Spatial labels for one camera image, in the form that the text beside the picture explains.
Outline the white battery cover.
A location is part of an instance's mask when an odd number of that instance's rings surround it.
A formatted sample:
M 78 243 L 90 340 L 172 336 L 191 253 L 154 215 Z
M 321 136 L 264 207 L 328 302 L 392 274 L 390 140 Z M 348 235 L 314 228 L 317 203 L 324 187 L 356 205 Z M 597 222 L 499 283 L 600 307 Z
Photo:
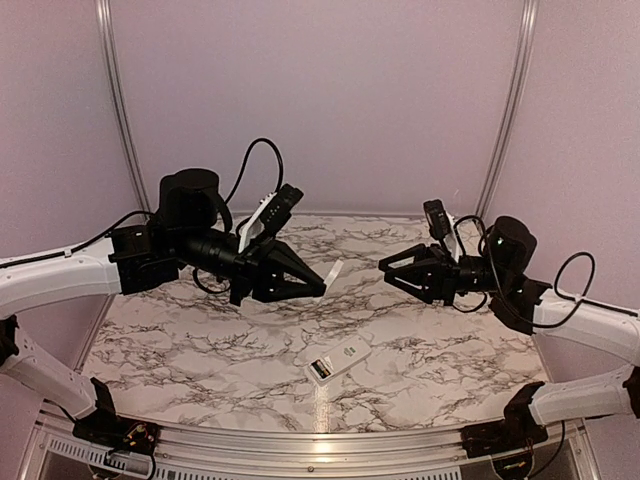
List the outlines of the white battery cover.
M 334 262 L 331 270 L 326 275 L 325 280 L 324 280 L 324 283 L 325 283 L 327 289 L 329 289 L 332 286 L 332 284 L 335 282 L 335 280 L 339 276 L 343 266 L 344 266 L 344 262 L 342 260 L 336 260 Z

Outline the black AAA battery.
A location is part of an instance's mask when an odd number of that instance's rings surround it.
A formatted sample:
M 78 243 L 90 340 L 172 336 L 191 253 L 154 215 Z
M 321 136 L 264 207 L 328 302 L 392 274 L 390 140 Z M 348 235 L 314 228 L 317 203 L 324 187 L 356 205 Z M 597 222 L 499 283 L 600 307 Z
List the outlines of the black AAA battery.
M 322 381 L 325 381 L 332 376 L 332 373 L 329 370 L 323 368 L 315 368 L 315 372 L 317 373 L 319 379 Z

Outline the white remote control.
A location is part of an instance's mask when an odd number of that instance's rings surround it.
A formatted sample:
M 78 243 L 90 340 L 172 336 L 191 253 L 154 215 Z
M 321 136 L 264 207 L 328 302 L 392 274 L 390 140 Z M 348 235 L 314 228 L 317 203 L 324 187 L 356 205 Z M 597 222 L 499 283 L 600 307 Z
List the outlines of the white remote control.
M 367 341 L 360 335 L 354 335 L 312 360 L 307 370 L 318 384 L 325 384 L 367 359 L 371 352 L 372 349 Z M 311 363 L 318 359 L 332 373 L 332 376 L 325 381 L 320 380 L 316 372 L 311 369 Z

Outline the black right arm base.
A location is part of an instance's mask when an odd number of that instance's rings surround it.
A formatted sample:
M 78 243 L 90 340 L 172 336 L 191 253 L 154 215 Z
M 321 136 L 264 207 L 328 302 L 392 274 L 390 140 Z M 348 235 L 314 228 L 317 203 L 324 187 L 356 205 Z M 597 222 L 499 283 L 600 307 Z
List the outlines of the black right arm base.
M 467 457 L 494 455 L 545 442 L 547 430 L 535 422 L 529 410 L 533 395 L 543 385 L 538 381 L 522 387 L 505 405 L 501 420 L 462 428 L 462 447 Z

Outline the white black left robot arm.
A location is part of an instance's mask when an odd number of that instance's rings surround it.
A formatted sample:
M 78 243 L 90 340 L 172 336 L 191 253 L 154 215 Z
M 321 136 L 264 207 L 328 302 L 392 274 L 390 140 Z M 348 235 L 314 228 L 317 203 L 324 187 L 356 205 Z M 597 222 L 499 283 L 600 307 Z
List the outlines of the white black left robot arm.
M 262 303 L 319 298 L 324 280 L 276 235 L 301 200 L 285 184 L 254 215 L 256 228 L 232 231 L 219 177 L 190 168 L 160 182 L 159 207 L 145 223 L 115 225 L 75 246 L 1 265 L 1 372 L 64 409 L 106 445 L 125 438 L 109 390 L 77 374 L 38 346 L 17 322 L 36 307 L 96 295 L 131 295 L 176 280 L 190 266 L 229 283 L 229 301 Z

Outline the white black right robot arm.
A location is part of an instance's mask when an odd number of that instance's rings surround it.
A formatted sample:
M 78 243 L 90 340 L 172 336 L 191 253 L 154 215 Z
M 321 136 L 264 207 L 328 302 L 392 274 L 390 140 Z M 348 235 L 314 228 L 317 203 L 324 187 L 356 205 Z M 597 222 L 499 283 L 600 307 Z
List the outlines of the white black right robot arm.
M 530 279 L 525 269 L 536 238 L 518 219 L 500 216 L 483 228 L 476 256 L 450 253 L 442 243 L 418 244 L 379 262 L 386 283 L 427 303 L 450 306 L 456 295 L 483 293 L 507 328 L 529 336 L 571 340 L 625 361 L 605 374 L 523 387 L 504 409 L 495 438 L 515 448 L 535 425 L 639 413 L 639 314 Z

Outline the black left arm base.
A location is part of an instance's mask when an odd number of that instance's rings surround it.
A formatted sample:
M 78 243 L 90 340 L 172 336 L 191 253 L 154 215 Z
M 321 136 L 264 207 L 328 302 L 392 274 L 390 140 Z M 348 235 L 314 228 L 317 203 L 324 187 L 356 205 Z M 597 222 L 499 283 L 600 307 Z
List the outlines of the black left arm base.
M 74 417 L 73 435 L 111 450 L 152 455 L 155 452 L 160 427 L 158 424 L 124 417 L 116 412 L 106 384 L 91 378 L 96 399 L 87 415 Z

